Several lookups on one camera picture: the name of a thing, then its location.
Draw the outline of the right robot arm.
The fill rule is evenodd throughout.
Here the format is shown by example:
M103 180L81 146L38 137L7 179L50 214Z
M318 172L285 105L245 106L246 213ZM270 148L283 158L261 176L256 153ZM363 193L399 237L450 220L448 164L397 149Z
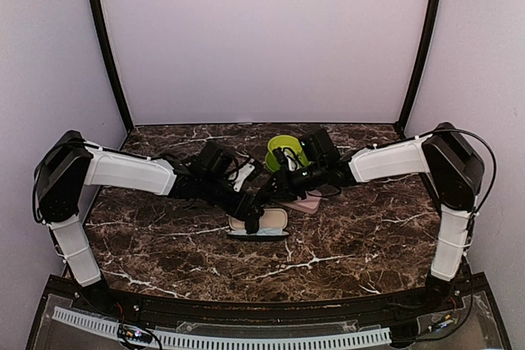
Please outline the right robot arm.
M299 138L308 164L297 170L281 166L267 182L275 200L302 198L310 190L330 185L345 188L401 175L424 174L432 182L441 218L430 274L433 281L418 295L424 311L438 311L450 299L450 282L470 246L478 212L488 198L482 189L485 164L467 141L471 132L449 122L394 143L369 145L350 157L336 148L319 128Z

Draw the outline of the black glasses case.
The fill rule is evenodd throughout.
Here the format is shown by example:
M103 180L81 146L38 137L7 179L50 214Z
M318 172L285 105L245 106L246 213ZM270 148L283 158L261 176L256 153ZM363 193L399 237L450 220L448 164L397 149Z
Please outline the black glasses case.
M286 227L288 225L288 214L287 212L282 208L265 208L265 213L260 218L260 227L259 229L263 228L277 228L282 229L286 231L289 235L290 233L286 230ZM244 222L237 220L233 217L229 217L229 227L230 230L245 230L244 228ZM247 240L241 240L240 241L246 241L246 242L257 242L257 241L247 241Z

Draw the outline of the pink glasses case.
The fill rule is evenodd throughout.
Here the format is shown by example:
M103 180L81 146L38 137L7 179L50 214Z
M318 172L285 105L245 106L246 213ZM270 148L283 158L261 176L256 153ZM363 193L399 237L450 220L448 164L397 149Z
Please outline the pink glasses case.
M318 211L321 201L322 199L320 197L308 195L305 199L299 198L293 202L280 202L280 205L312 215Z

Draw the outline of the black sunglasses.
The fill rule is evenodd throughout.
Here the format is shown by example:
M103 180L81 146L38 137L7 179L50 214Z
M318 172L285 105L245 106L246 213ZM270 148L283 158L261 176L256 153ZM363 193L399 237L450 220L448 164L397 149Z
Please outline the black sunglasses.
M265 213L264 211L265 202L261 202L258 197L251 197L249 199L249 205L245 211L244 228L247 234L256 234L260 227L260 218Z

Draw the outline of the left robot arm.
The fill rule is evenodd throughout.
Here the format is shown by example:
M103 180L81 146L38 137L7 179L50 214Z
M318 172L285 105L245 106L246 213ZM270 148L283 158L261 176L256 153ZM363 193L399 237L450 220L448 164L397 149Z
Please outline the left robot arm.
M145 157L118 152L69 130L34 170L32 213L35 222L50 229L76 283L85 288L84 301L98 314L107 314L115 308L116 297L100 284L103 274L80 222L84 187L109 186L202 200L243 222L248 234L255 234L263 208L242 187L256 167L252 161L241 166L232 152L214 141L181 160L170 153Z

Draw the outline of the blue cleaning cloth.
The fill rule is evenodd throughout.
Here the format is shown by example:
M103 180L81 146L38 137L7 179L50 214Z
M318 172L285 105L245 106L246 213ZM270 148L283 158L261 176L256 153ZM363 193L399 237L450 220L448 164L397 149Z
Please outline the blue cleaning cloth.
M276 241L286 239L289 236L286 231L277 228L263 228L253 234L249 234L246 230L230 230L228 235L233 239L258 242Z

